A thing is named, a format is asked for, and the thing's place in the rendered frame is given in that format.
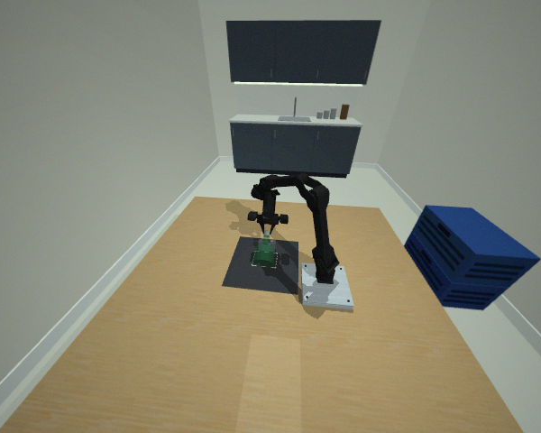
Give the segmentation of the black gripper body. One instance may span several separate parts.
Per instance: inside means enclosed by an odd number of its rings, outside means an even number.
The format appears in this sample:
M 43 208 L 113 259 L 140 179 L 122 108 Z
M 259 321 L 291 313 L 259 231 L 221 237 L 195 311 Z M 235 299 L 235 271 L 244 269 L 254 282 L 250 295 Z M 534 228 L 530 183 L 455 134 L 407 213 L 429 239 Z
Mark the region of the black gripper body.
M 274 213 L 275 213 L 275 205 L 276 205 L 276 204 L 274 204 L 274 205 L 267 205 L 267 204 L 264 204 L 264 203 L 263 203 L 262 211 L 263 211 L 263 209 L 265 209 L 265 208 L 267 208 L 267 210 L 271 211 L 271 209 L 273 208 L 273 209 L 274 209 Z M 257 218 L 257 221 L 262 222 L 261 215 L 258 215 L 258 212 L 253 212 L 253 211 L 249 212 L 249 214 L 248 214 L 248 220 L 249 220 L 249 221 L 254 221 L 254 220 L 256 220 L 256 218 Z M 278 222 L 273 222 L 273 223 L 279 223 L 279 221 L 280 221 L 281 224 L 287 224 L 288 221 L 289 221 L 289 216 L 288 216 L 288 215 L 280 214 L 280 216 L 278 216 Z

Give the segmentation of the green glass bottle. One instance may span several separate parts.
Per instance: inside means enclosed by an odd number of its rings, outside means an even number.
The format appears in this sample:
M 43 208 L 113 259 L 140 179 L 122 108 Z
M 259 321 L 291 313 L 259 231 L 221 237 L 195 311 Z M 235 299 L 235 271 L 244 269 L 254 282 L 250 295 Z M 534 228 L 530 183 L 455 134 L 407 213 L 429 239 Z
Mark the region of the green glass bottle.
M 258 244 L 254 249 L 253 263 L 263 267 L 270 267 L 274 264 L 275 248 L 269 244 L 270 231 L 266 230 L 263 236 L 262 244 Z

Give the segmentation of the dark grey mat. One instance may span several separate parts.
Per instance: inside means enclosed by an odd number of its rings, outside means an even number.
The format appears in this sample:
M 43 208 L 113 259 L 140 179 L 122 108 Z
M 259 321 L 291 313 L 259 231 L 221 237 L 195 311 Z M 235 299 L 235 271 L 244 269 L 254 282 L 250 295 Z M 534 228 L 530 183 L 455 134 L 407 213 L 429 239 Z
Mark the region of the dark grey mat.
M 254 264 L 259 239 L 240 236 L 222 286 L 298 295 L 298 242 L 276 241 L 274 264 Z

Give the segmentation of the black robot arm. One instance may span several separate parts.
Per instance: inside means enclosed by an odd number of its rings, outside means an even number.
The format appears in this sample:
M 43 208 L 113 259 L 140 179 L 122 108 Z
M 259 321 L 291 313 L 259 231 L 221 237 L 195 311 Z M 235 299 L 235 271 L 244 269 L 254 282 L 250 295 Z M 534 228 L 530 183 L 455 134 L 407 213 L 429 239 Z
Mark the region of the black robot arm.
M 305 185 L 312 188 L 307 190 Z M 253 198 L 263 200 L 264 204 L 276 204 L 276 196 L 280 193 L 274 189 L 277 187 L 298 188 L 300 196 L 307 202 L 307 207 L 313 213 L 316 247 L 312 249 L 313 259 L 316 264 L 316 277 L 318 283 L 334 284 L 335 267 L 339 264 L 332 245 L 329 244 L 326 208 L 329 203 L 329 189 L 318 180 L 310 178 L 306 173 L 278 176 L 269 175 L 260 179 L 260 183 L 253 185 L 251 195 Z M 274 189 L 274 190 L 271 190 Z M 279 214 L 267 208 L 261 213 L 262 223 L 272 225 L 278 222 Z

